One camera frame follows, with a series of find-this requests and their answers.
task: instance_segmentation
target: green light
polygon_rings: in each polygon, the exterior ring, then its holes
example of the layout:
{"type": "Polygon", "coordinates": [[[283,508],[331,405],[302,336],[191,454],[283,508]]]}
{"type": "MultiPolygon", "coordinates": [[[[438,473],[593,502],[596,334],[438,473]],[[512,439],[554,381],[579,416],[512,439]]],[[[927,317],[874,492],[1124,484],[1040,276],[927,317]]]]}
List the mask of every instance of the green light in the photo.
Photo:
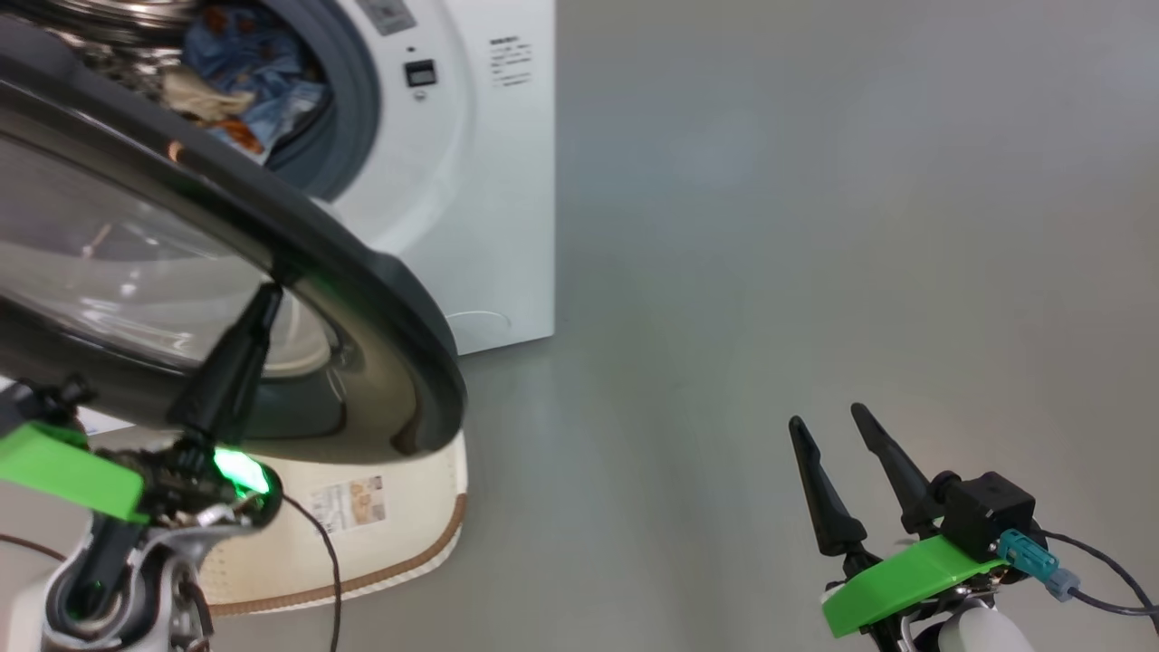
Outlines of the green light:
{"type": "Polygon", "coordinates": [[[262,466],[245,453],[219,448],[213,453],[213,463],[223,476],[235,484],[261,495],[270,493],[270,483],[265,479],[262,466]]]}

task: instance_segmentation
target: open door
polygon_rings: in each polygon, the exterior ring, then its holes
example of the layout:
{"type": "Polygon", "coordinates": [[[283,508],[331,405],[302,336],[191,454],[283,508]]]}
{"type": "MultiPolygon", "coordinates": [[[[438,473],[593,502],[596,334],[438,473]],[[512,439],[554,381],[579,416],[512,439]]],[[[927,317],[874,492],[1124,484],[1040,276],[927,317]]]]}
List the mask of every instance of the open door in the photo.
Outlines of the open door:
{"type": "Polygon", "coordinates": [[[242,447],[443,448],[466,402],[438,306],[300,191],[0,20],[0,375],[85,375],[151,428],[268,278],[287,290],[242,447]]]}

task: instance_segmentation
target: white washing machine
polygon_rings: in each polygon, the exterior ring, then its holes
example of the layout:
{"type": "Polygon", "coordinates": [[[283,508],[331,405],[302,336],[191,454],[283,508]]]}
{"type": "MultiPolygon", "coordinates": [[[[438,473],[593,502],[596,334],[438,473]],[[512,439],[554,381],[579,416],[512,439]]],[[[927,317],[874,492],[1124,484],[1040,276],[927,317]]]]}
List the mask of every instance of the white washing machine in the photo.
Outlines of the white washing machine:
{"type": "MultiPolygon", "coordinates": [[[[459,354],[551,336],[552,0],[262,3],[301,37],[327,87],[265,167],[402,258],[459,354]]],[[[138,100],[141,113],[165,111],[138,100]]]]}

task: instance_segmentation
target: laundry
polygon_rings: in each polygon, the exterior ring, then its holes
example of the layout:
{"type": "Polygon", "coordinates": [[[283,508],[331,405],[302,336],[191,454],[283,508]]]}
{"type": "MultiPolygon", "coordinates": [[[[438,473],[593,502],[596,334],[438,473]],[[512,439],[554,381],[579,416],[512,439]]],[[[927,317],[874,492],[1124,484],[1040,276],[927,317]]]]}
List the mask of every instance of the laundry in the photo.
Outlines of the laundry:
{"type": "Polygon", "coordinates": [[[235,115],[217,105],[205,129],[257,162],[278,139],[326,97],[327,87],[307,78],[305,46],[272,13],[260,7],[213,6],[185,35],[182,61],[227,97],[253,94],[235,115]]]}
{"type": "Polygon", "coordinates": [[[228,95],[220,93],[189,66],[165,68],[161,81],[161,100],[166,105],[204,120],[223,120],[240,115],[254,104],[255,97],[256,93],[252,90],[228,95]]]}

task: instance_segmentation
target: black cable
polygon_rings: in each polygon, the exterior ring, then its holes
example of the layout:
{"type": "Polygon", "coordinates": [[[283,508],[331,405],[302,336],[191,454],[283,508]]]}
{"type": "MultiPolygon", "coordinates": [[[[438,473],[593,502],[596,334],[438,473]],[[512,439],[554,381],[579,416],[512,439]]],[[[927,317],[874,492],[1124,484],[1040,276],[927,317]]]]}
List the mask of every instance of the black cable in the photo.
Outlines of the black cable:
{"type": "MultiPolygon", "coordinates": [[[[210,603],[205,600],[205,592],[202,587],[191,581],[183,581],[177,585],[177,593],[182,595],[185,600],[194,603],[194,609],[197,609],[197,618],[202,623],[202,638],[205,639],[206,647],[209,646],[209,639],[213,636],[213,616],[210,615],[210,603]]],[[[192,650],[185,650],[185,652],[195,652],[192,650]]]]}
{"type": "Polygon", "coordinates": [[[1102,609],[1103,611],[1110,611],[1111,614],[1118,614],[1122,616],[1153,616],[1156,614],[1159,614],[1159,607],[1156,606],[1120,607],[1118,605],[1111,605],[1110,602],[1103,602],[1102,600],[1091,598],[1089,595],[1083,593],[1081,591],[1074,587],[1071,587],[1071,589],[1067,591],[1066,593],[1070,593],[1076,598],[1076,600],[1086,602],[1087,605],[1094,607],[1095,609],[1102,609]]]}
{"type": "Polygon", "coordinates": [[[41,545],[41,544],[36,543],[36,542],[28,541],[27,539],[20,539],[19,536],[12,536],[12,535],[0,535],[0,542],[10,543],[13,545],[19,545],[21,548],[27,548],[29,550],[35,550],[35,551],[39,552],[41,555],[44,555],[45,557],[52,557],[57,562],[64,562],[65,561],[65,556],[64,555],[57,552],[56,550],[52,550],[51,548],[49,548],[46,545],[41,545]]]}
{"type": "Polygon", "coordinates": [[[300,503],[283,495],[282,500],[289,503],[294,510],[301,513],[307,521],[314,525],[314,529],[318,534],[322,535],[322,543],[326,544],[326,551],[330,554],[330,562],[334,564],[334,631],[330,635],[330,652],[338,651],[338,631],[342,629],[342,574],[338,572],[338,554],[334,551],[334,544],[330,543],[330,535],[326,532],[326,528],[314,518],[313,514],[306,511],[300,503]]]}
{"type": "MultiPolygon", "coordinates": [[[[1150,609],[1150,608],[1154,607],[1154,605],[1151,602],[1151,599],[1147,598],[1146,592],[1143,591],[1143,586],[1140,586],[1139,583],[1135,578],[1131,577],[1131,573],[1127,572],[1127,569],[1124,569],[1118,562],[1115,562],[1114,559],[1111,559],[1110,556],[1107,555],[1106,552],[1099,550],[1098,548],[1095,548],[1093,545],[1083,543],[1081,541],[1079,541],[1077,539],[1073,539],[1073,537],[1069,537],[1066,535],[1060,535],[1060,534],[1057,534],[1057,533],[1051,533],[1051,532],[1042,530],[1042,529],[1037,530],[1037,533],[1041,534],[1042,536],[1047,537],[1047,539],[1052,539],[1055,541],[1060,541],[1063,543],[1073,545],[1074,548],[1078,548],[1083,552],[1086,552],[1087,555],[1094,557],[1095,559],[1099,559],[1100,562],[1107,564],[1108,566],[1110,566],[1111,571],[1115,571],[1115,573],[1117,573],[1118,577],[1123,578],[1123,581],[1127,583],[1127,586],[1131,587],[1131,592],[1134,592],[1135,596],[1139,599],[1139,602],[1143,605],[1144,609],[1150,609]]],[[[1074,598],[1078,598],[1079,600],[1083,600],[1078,595],[1074,595],[1074,598]]],[[[1083,600],[1083,602],[1086,602],[1087,605],[1091,605],[1086,600],[1083,600]]],[[[1139,616],[1142,616],[1142,615],[1151,616],[1151,624],[1154,625],[1156,633],[1159,633],[1159,613],[1154,613],[1154,614],[1136,614],[1136,615],[1139,615],[1139,616]]]]}

